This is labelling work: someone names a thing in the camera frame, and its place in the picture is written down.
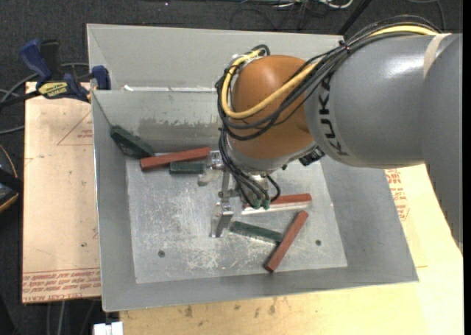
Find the gray carpet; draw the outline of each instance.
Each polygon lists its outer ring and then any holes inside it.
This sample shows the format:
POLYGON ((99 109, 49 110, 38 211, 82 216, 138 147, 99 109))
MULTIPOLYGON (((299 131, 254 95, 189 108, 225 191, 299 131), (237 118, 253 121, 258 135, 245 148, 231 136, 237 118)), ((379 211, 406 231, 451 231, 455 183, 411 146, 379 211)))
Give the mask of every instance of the gray carpet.
MULTIPOLYGON (((21 62, 18 51, 28 40, 58 39, 64 62, 87 59, 85 25, 146 24, 155 26, 207 29, 276 30, 335 34, 355 5, 347 10, 312 9, 304 15, 276 10, 256 2, 241 6, 237 1, 206 0, 0 0, 0 88, 8 89, 31 72, 21 62)), ((463 0, 441 1, 446 30, 463 31, 463 0)), ((437 3, 412 4, 404 0, 374 0, 358 18, 349 33, 393 15, 421 15, 442 27, 437 3)), ((24 122, 24 106, 13 105, 0 114, 0 130, 24 122)), ((24 134, 0 135, 0 144, 10 153, 22 175, 24 134)), ((17 328, 21 334, 46 334, 47 305, 21 305, 21 202, 0 214, 0 334, 17 328)), ((105 320, 99 304, 71 301, 65 307, 63 334, 79 334, 85 316, 88 322, 105 320)), ((51 328, 55 334, 60 304, 50 308, 51 328)))

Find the red stick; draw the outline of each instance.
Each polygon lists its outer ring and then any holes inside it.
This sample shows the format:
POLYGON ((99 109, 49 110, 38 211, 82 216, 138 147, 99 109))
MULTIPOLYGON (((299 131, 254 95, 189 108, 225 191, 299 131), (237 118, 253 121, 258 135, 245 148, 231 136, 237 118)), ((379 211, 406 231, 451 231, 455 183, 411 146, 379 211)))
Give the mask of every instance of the red stick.
POLYGON ((200 160, 206 158, 210 154, 210 151, 210 147, 204 147, 199 149, 190 149, 184 152, 169 153, 167 155, 145 157, 141 159, 141 169, 146 171, 157 167, 167 166, 171 162, 200 160))
POLYGON ((277 249, 265 264, 265 266, 263 266, 268 272, 272 273, 277 269, 297 234, 300 232, 308 216, 309 214, 306 211, 300 211, 297 214, 296 219, 294 219, 290 225, 286 235, 283 237, 283 240, 280 242, 277 249))

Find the blue clamp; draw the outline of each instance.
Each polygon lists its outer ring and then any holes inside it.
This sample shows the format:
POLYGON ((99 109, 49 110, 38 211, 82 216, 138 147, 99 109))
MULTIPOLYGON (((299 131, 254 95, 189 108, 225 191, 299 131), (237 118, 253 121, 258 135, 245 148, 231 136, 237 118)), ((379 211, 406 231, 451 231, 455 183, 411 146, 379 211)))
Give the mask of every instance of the blue clamp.
MULTIPOLYGON (((71 74, 63 73, 59 64, 59 45, 56 41, 40 43, 30 40, 20 50, 20 57, 26 66, 39 76, 36 90, 48 99, 72 98, 89 102, 90 91, 76 82, 71 74)), ((104 66, 93 67, 91 76, 96 88, 110 90, 110 77, 104 66)))

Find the yellow cable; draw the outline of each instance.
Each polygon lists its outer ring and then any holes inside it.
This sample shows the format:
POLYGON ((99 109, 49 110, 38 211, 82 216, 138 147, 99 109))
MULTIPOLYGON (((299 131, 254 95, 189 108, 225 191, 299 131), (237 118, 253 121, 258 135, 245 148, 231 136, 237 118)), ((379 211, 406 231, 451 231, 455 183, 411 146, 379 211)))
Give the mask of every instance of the yellow cable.
POLYGON ((254 107, 250 108, 249 110, 241 111, 238 113, 231 111, 231 109, 229 109, 229 106, 227 104, 227 89, 229 88, 229 81, 230 81, 230 77, 228 75, 222 86, 222 95, 221 95, 222 110, 225 112, 227 116, 230 116, 233 119, 248 118, 249 116, 252 116, 258 113, 259 111, 263 110, 266 106, 268 106, 277 98, 279 98, 281 95, 283 95, 286 92, 286 90, 295 88, 296 86, 298 86, 306 78, 306 76, 314 69, 315 66, 316 66, 315 64, 311 66, 307 66, 296 77, 293 77, 281 88, 279 88, 278 90, 270 94, 268 97, 266 97, 262 102, 256 104, 254 107))
MULTIPOLYGON (((374 32, 371 34, 373 35, 381 35, 381 34, 386 34, 387 32, 413 32, 415 34, 420 34, 420 35, 437 35, 436 32, 427 29, 426 27, 420 27, 420 26, 414 26, 414 25, 404 25, 404 26, 394 26, 394 27, 388 27, 386 29, 379 30, 377 32, 374 32)), ((233 65, 229 69, 229 74, 226 76, 224 83, 222 85, 222 110, 225 112, 227 116, 233 119, 245 119, 248 118, 249 116, 252 116, 259 111, 263 110, 266 106, 270 105, 273 101, 275 101, 277 98, 279 98, 282 94, 286 92, 286 90, 295 88, 298 86, 305 78, 306 76, 314 69, 316 64, 314 63, 313 65, 307 66, 304 68, 297 76, 293 77, 291 80, 289 80, 285 85, 283 85, 281 88, 276 90, 274 93, 270 94, 268 97, 266 97, 262 102, 256 104, 254 107, 250 108, 249 110, 241 111, 241 112, 234 112, 229 109, 229 105, 227 104, 227 92, 229 90, 229 83, 236 72, 236 69, 245 61, 248 59, 258 56, 259 51, 254 51, 250 52, 247 55, 244 55, 243 57, 238 58, 236 61, 234 61, 233 65)))
POLYGON ((373 32, 371 36, 386 34, 387 32, 413 32, 415 34, 421 34, 421 35, 437 35, 438 34, 437 32, 434 32, 433 30, 427 29, 426 27, 404 25, 404 26, 388 27, 386 29, 373 32))

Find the cardboard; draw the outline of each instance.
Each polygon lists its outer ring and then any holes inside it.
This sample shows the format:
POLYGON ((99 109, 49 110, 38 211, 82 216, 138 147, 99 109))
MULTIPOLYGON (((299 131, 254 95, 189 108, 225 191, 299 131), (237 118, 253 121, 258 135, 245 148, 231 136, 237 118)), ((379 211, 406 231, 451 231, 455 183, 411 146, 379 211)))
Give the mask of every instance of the cardboard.
POLYGON ((100 296, 92 132, 88 103, 26 101, 23 303, 100 296))

